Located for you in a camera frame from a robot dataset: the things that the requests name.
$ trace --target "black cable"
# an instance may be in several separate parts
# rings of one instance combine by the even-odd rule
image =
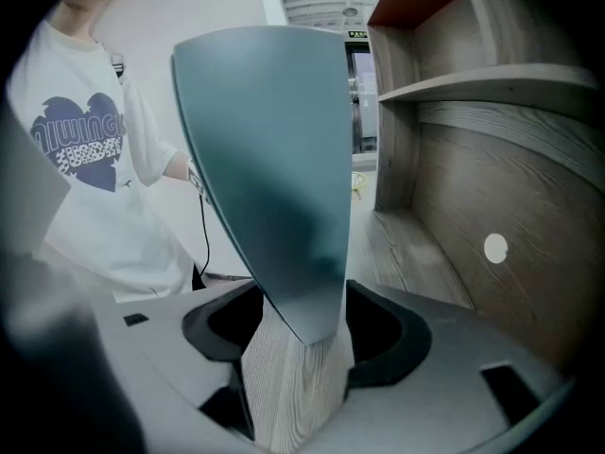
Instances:
[[[206,215],[204,214],[204,198],[201,195],[199,196],[199,205],[201,205],[201,224],[204,229],[204,238],[206,239],[206,251],[208,251],[208,257],[206,258],[206,265],[204,266],[204,269],[202,269],[201,272],[199,273],[199,279],[201,279],[201,281],[203,281],[202,276],[204,275],[204,272],[206,271],[206,268],[208,267],[208,263],[210,262],[210,242],[208,241],[208,232],[206,231]]]

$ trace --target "exit sign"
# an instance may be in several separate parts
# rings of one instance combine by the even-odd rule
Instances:
[[[362,32],[361,30],[349,30],[349,39],[367,39],[368,32]]]

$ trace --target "heart graphic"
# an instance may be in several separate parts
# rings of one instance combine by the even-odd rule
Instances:
[[[113,100],[97,93],[84,113],[71,99],[51,97],[43,104],[30,133],[63,174],[90,186],[115,192],[115,165],[126,133],[124,116]]]

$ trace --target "white t-shirt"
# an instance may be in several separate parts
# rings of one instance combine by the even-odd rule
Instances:
[[[176,150],[101,44],[36,30],[9,80],[9,102],[71,184],[45,247],[110,281],[118,301],[191,290],[193,260],[145,200]]]

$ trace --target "teal curved panel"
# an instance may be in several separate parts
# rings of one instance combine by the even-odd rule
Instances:
[[[181,121],[242,259],[305,344],[337,331],[351,210],[341,36],[245,27],[175,47]]]

